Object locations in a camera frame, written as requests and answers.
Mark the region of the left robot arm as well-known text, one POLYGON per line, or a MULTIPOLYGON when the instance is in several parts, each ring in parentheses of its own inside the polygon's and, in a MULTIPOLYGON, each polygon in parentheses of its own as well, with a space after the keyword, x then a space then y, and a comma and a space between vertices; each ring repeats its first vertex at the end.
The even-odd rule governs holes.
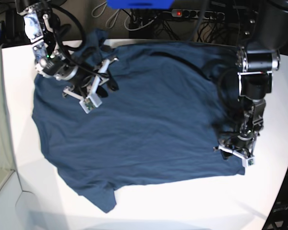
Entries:
POLYGON ((280 68, 280 49, 288 41, 288 0, 263 0, 250 19, 252 30, 237 47, 238 108, 226 106, 235 127, 220 133, 223 159, 236 156, 246 166, 254 164, 254 148, 264 127, 265 96, 272 91, 273 72, 280 68))

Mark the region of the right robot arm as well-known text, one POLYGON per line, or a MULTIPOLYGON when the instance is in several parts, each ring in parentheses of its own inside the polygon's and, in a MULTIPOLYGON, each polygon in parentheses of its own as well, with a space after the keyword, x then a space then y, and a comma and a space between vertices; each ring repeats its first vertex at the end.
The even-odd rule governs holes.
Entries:
POLYGON ((17 13, 24 19, 25 34, 31 42, 38 74, 71 84, 63 90, 63 97, 69 95, 88 102, 94 95, 97 98, 108 96, 102 87, 104 84, 114 92, 119 89, 108 70, 116 58, 102 60, 99 65, 91 67, 71 56, 71 52, 80 51, 86 45, 85 31, 74 15, 49 0, 17 0, 15 5, 17 13), (61 24, 54 10, 68 16, 78 27, 82 38, 78 47, 63 44, 62 38, 71 25, 61 24))

